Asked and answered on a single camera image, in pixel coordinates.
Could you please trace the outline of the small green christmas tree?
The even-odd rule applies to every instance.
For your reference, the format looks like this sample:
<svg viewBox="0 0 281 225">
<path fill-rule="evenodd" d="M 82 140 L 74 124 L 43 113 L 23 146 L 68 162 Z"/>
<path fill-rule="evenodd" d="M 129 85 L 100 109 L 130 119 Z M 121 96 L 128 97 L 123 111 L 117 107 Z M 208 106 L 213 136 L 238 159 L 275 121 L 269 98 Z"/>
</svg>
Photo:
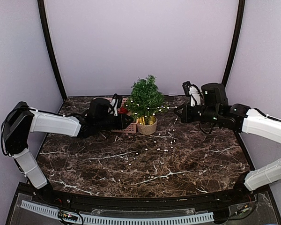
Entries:
<svg viewBox="0 0 281 225">
<path fill-rule="evenodd" d="M 156 85 L 156 77 L 148 75 L 134 82 L 132 91 L 125 103 L 125 108 L 136 119 L 143 118 L 143 125 L 148 125 L 157 113 L 166 111 L 164 94 Z"/>
</svg>

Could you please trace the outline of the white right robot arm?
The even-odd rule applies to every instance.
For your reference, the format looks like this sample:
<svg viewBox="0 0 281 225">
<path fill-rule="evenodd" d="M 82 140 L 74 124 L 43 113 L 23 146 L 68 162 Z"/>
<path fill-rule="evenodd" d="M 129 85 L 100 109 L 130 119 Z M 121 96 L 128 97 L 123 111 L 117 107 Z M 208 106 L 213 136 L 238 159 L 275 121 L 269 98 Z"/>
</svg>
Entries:
<svg viewBox="0 0 281 225">
<path fill-rule="evenodd" d="M 240 175 L 229 194 L 233 203 L 240 203 L 248 192 L 281 182 L 281 119 L 247 105 L 230 105 L 221 83 L 208 83 L 198 88 L 186 81 L 182 87 L 190 99 L 174 110 L 182 123 L 209 123 L 241 135 L 258 166 Z"/>
</svg>

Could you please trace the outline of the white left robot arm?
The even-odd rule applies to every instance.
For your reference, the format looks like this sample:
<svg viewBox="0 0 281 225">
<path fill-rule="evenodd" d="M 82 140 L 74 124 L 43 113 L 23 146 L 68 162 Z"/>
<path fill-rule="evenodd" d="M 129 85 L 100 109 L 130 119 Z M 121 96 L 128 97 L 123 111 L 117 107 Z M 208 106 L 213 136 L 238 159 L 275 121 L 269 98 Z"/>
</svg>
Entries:
<svg viewBox="0 0 281 225">
<path fill-rule="evenodd" d="M 37 190 L 46 204 L 53 204 L 57 195 L 50 189 L 50 182 L 39 167 L 29 148 L 30 134 L 65 135 L 88 138 L 100 131 L 124 130 L 134 122 L 131 115 L 121 113 L 122 100 L 97 97 L 82 113 L 60 114 L 32 108 L 20 101 L 1 124 L 0 146 L 4 156 L 14 159 L 20 171 Z"/>
</svg>

